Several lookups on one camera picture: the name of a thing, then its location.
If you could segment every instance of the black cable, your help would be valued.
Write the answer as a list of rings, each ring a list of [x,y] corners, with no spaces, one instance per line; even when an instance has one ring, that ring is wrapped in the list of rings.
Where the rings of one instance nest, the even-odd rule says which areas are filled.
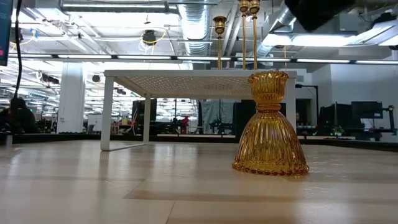
[[[369,22],[369,23],[372,23],[373,21],[367,21],[363,16],[362,16],[362,14],[358,14],[359,15],[359,17],[363,20],[363,21],[365,21],[365,22]]]
[[[16,10],[16,20],[15,20],[15,42],[17,46],[17,54],[18,54],[18,78],[17,78],[17,85],[15,87],[14,98],[18,97],[18,89],[19,85],[21,84],[21,77],[22,77],[22,56],[21,56],[21,47],[19,45],[19,12],[21,11],[22,0],[18,0],[17,2],[17,10]]]

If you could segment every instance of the small plant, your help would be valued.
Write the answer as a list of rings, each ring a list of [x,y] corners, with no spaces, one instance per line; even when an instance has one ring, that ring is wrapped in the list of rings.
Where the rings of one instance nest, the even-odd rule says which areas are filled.
[[[343,134],[343,132],[344,132],[344,130],[340,126],[333,128],[333,134],[335,136],[341,136],[341,134]]]

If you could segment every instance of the person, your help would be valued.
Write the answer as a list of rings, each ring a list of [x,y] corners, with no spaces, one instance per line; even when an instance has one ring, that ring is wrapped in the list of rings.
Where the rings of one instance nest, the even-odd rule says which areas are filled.
[[[18,132],[38,133],[35,115],[26,107],[26,102],[22,98],[13,98],[10,107],[0,112],[0,117],[8,119],[15,124]]]
[[[181,120],[182,123],[181,134],[187,134],[188,122],[189,122],[188,116],[184,117],[184,119]]]

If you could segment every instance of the brass candlestick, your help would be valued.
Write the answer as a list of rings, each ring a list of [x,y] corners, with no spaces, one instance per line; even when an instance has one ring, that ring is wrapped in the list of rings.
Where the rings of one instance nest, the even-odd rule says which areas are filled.
[[[246,12],[249,9],[248,0],[238,0],[239,10],[242,13],[242,45],[243,45],[243,70],[246,70]]]
[[[260,11],[260,0],[250,0],[249,12],[253,16],[253,54],[254,69],[257,70],[257,13]]]
[[[219,70],[221,70],[221,39],[222,39],[222,35],[223,32],[225,30],[225,22],[226,22],[226,18],[224,16],[217,16],[214,17],[213,19],[214,24],[215,24],[215,31],[218,34],[218,63],[217,63],[217,67]]]

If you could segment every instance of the light wood surface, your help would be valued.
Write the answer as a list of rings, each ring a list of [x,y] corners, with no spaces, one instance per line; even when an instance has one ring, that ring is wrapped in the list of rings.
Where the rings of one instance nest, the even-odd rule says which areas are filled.
[[[121,147],[131,142],[112,142]],[[398,154],[303,146],[310,173],[240,173],[237,144],[0,149],[0,223],[398,223]]]

